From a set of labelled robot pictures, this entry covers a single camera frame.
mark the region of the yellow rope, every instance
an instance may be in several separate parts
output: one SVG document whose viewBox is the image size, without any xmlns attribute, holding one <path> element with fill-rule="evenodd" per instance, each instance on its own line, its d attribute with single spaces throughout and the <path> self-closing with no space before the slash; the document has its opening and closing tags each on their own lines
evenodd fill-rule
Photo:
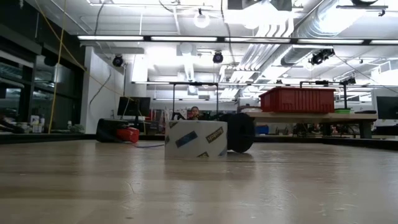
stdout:
<svg viewBox="0 0 398 224">
<path fill-rule="evenodd" d="M 60 39 L 60 50 L 58 51 L 58 63 L 57 63 L 57 66 L 55 67 L 54 97 L 52 98 L 49 134 L 51 134 L 52 118 L 54 116 L 55 100 L 57 98 L 58 69 L 60 68 L 60 62 L 61 62 L 62 40 L 63 40 L 63 32 L 64 32 L 64 27 L 65 27 L 65 11 L 66 10 L 67 10 L 67 0 L 65 0 L 64 3 L 63 3 L 63 16 L 62 16 L 62 30 L 61 30 L 61 39 Z"/>
<path fill-rule="evenodd" d="M 58 36 L 58 34 L 56 33 L 56 31 L 53 29 L 53 27 L 51 26 L 51 23 L 49 22 L 49 20 L 47 19 L 47 17 L 45 16 L 42 8 L 40 7 L 39 3 L 37 2 L 37 0 L 35 0 L 35 3 L 37 5 L 37 7 L 39 8 L 40 14 L 43 16 L 44 20 L 46 21 L 47 25 L 49 25 L 51 31 L 53 32 L 54 36 L 60 41 L 60 49 L 63 47 L 66 52 L 68 53 L 68 55 L 75 61 L 75 63 L 85 72 L 88 73 L 88 71 L 86 70 L 86 68 L 84 66 L 82 66 L 77 60 L 76 58 L 72 55 L 72 53 L 68 50 L 67 46 L 65 46 L 65 44 L 63 44 L 63 31 L 64 31 L 64 17 L 66 14 L 66 1 L 65 0 L 65 7 L 63 10 L 63 22 L 62 22 L 62 33 L 61 33 L 61 38 Z M 61 50 L 59 51 L 59 55 L 58 55 L 58 64 L 60 63 L 60 56 L 61 56 Z M 120 94 L 118 92 L 116 92 L 116 90 L 112 90 L 111 88 L 107 87 L 106 85 L 104 85 L 104 83 L 101 83 L 100 81 L 98 81 L 95 77 L 93 77 L 92 75 L 90 75 L 90 73 L 88 73 L 88 75 L 90 76 L 90 78 L 92 78 L 94 81 L 96 81 L 97 83 L 99 83 L 101 86 L 103 85 L 106 89 L 108 89 L 109 91 L 119 95 L 119 96 L 124 96 L 123 94 Z M 54 86 L 54 99 L 53 99 L 53 106 L 52 106 L 52 110 L 51 110 L 51 120 L 50 120 L 50 128 L 49 128 L 49 134 L 51 132 L 51 125 L 52 125 L 52 116 L 53 116 L 53 111 L 54 111 L 54 105 L 55 105 L 55 92 L 56 92 L 56 86 L 57 86 L 57 82 L 55 83 Z M 127 97 L 129 100 L 134 101 L 131 97 L 129 96 L 124 96 Z M 145 120 L 144 120 L 144 134 L 146 134 L 146 127 L 145 127 Z"/>
</svg>

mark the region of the computer monitor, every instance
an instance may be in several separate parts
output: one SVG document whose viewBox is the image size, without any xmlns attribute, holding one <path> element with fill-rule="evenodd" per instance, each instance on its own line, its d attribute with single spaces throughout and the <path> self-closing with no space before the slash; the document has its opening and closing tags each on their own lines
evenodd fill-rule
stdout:
<svg viewBox="0 0 398 224">
<path fill-rule="evenodd" d="M 150 116 L 150 97 L 125 97 L 119 100 L 118 116 Z"/>
<path fill-rule="evenodd" d="M 378 96 L 376 99 L 379 119 L 398 119 L 398 97 Z"/>
</svg>

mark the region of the table leg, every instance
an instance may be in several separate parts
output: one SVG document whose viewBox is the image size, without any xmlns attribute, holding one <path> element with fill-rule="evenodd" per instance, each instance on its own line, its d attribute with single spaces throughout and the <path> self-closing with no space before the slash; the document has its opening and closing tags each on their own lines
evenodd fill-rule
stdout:
<svg viewBox="0 0 398 224">
<path fill-rule="evenodd" d="M 322 124 L 322 134 L 324 136 L 331 136 L 331 125 L 330 124 Z"/>
<path fill-rule="evenodd" d="M 372 139 L 372 122 L 360 122 L 359 133 L 361 134 L 361 139 Z"/>
</svg>

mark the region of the wooden table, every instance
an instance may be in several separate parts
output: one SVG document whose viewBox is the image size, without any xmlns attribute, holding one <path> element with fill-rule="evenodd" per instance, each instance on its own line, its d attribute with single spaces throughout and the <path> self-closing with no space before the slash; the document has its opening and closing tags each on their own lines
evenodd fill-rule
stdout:
<svg viewBox="0 0 398 224">
<path fill-rule="evenodd" d="M 358 124 L 360 136 L 363 139 L 372 138 L 372 124 L 377 120 L 376 114 L 300 114 L 300 113 L 272 113 L 247 112 L 256 123 L 320 123 L 323 125 L 323 134 L 331 136 L 332 124 Z"/>
</svg>

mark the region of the red bin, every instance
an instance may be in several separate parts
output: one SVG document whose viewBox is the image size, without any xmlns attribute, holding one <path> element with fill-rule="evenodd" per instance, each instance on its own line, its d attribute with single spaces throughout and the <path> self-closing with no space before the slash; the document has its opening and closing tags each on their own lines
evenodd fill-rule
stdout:
<svg viewBox="0 0 398 224">
<path fill-rule="evenodd" d="M 276 87 L 260 95 L 263 112 L 334 113 L 332 89 Z"/>
</svg>

